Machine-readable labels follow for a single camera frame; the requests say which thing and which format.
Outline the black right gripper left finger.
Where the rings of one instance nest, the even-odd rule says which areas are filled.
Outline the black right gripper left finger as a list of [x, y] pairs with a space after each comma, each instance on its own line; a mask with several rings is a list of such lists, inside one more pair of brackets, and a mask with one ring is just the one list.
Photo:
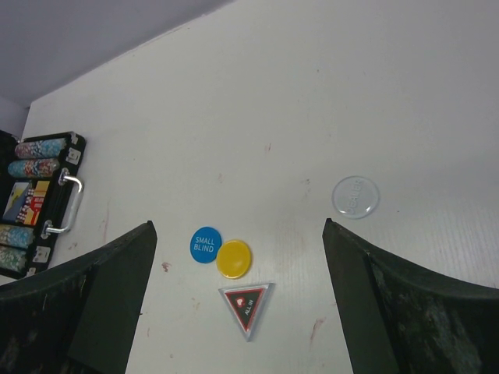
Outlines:
[[152, 221], [1, 287], [3, 373], [124, 373], [157, 246]]

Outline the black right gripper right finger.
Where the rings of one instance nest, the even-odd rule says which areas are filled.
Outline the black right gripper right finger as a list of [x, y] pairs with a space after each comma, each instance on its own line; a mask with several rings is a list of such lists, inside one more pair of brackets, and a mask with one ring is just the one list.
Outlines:
[[498, 290], [380, 249], [332, 219], [324, 251], [355, 373], [496, 373]]

